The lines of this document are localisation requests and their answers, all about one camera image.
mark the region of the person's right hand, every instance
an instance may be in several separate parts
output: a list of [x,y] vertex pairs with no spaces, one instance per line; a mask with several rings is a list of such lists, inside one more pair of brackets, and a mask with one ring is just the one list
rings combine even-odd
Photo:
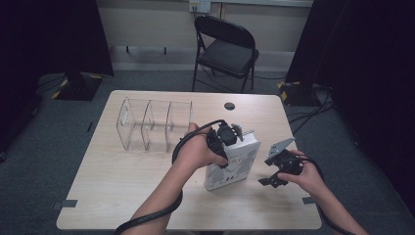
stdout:
[[[292,150],[291,153],[306,159],[304,153],[298,150]],[[320,177],[317,168],[314,164],[308,161],[302,161],[303,169],[300,175],[293,175],[289,173],[278,173],[278,178],[298,184],[300,188],[309,193],[312,197],[318,197],[323,193],[327,186]]]
[[[199,127],[195,123],[191,122],[186,134],[196,130],[197,128]],[[179,151],[176,162],[178,164],[181,163],[186,165],[187,168],[192,169],[193,171],[212,163],[217,165],[226,165],[228,161],[214,153],[208,147],[207,134],[210,130],[211,126],[204,128],[199,131],[199,134],[196,134],[186,144],[184,144]]]

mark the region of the clear acrylic organizer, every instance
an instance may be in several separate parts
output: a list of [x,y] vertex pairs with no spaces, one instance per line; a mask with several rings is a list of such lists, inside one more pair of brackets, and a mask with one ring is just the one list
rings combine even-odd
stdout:
[[116,129],[127,151],[169,153],[188,130],[191,118],[192,102],[125,98]]

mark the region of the person's left hand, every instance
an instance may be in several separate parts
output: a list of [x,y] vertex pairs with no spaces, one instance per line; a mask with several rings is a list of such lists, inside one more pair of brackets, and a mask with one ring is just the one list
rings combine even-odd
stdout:
[[[191,122],[186,134],[197,128],[198,126]],[[199,131],[198,134],[187,141],[187,143],[180,149],[178,157],[174,163],[186,165],[186,167],[189,167],[192,170],[196,170],[209,164],[226,165],[227,160],[215,154],[208,147],[207,134],[210,130],[211,126]]]

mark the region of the wrist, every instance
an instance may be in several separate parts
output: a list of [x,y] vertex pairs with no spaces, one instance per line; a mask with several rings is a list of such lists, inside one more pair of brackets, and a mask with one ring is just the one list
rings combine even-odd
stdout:
[[187,181],[195,173],[196,168],[185,161],[177,159],[170,170],[174,171],[175,175]]
[[314,198],[318,203],[328,201],[332,197],[334,197],[334,194],[326,185],[322,185],[319,188],[316,188],[314,192],[310,192],[310,195],[312,198]]

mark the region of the finger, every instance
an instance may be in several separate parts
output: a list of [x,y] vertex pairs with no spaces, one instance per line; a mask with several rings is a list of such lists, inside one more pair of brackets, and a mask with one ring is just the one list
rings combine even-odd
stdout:
[[210,132],[210,130],[211,130],[211,126],[208,126],[208,127],[204,128],[204,129],[200,130],[199,133],[201,133],[201,134],[208,134]]
[[192,131],[194,131],[195,129],[197,129],[198,128],[198,125],[196,124],[196,123],[194,123],[194,122],[190,122],[189,123],[189,127],[187,128],[187,132],[189,133],[189,132],[192,132]]
[[218,156],[217,154],[214,155],[212,162],[216,165],[226,165],[228,163],[225,158]]
[[300,150],[290,150],[290,152],[292,154],[295,154],[295,155],[304,155],[304,153],[302,151],[300,151]]
[[289,181],[292,183],[299,183],[299,177],[297,175],[289,174],[289,173],[278,173],[278,178]]

